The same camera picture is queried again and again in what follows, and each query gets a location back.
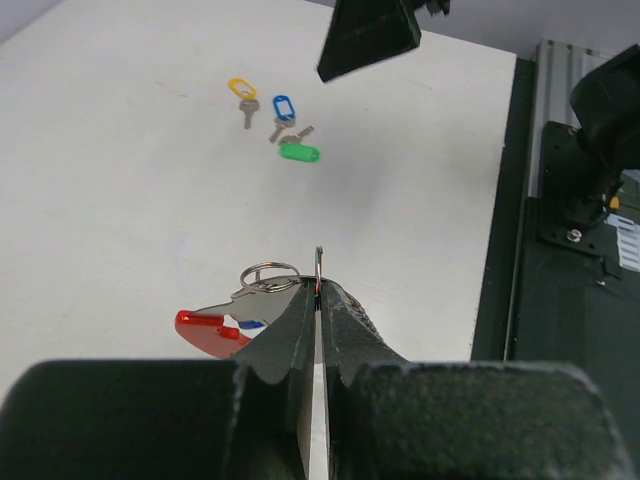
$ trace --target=yellow key tag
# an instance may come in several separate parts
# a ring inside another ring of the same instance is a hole
[[[258,91],[249,82],[242,78],[229,80],[229,88],[242,100],[253,100],[258,96]]]

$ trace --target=bolt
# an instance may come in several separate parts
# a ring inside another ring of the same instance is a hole
[[[582,240],[582,232],[576,228],[574,228],[573,230],[569,230],[567,232],[567,240],[573,243],[578,243],[580,240]]]

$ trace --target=black mount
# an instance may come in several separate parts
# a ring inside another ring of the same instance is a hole
[[[582,128],[542,132],[539,235],[602,257],[616,232],[604,223],[624,169],[640,168],[640,46],[585,76],[571,93]]]

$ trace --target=white table surface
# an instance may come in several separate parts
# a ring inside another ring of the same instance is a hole
[[[411,360],[469,358],[515,57],[424,33],[323,85],[300,0],[66,0],[0,46],[0,397],[51,358],[202,358],[177,310],[262,261],[324,275]],[[227,88],[256,86],[243,129]],[[267,138],[289,95],[318,164]]]

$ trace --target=key ring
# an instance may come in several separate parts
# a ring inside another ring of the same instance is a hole
[[[316,247],[316,297],[320,296],[320,286],[322,285],[322,247]]]
[[[289,280],[286,283],[283,283],[282,285],[268,285],[268,284],[258,284],[258,285],[249,285],[246,282],[246,278],[251,275],[252,273],[256,274],[256,279],[259,280],[260,279],[260,272],[262,270],[267,270],[269,268],[278,268],[280,270],[292,270],[295,272],[295,276],[299,277],[300,276],[300,272],[298,271],[298,269],[292,265],[289,265],[288,263],[281,263],[281,262],[264,262],[264,263],[258,263],[257,265],[254,265],[253,267],[249,267],[247,268],[244,272],[242,272],[242,274],[240,275],[240,285],[242,285],[243,288],[246,288],[247,290],[251,290],[252,292],[257,292],[257,293],[277,293],[277,292],[284,292],[285,290],[288,290],[289,288],[293,287],[294,285],[297,285],[298,282],[294,279]]]

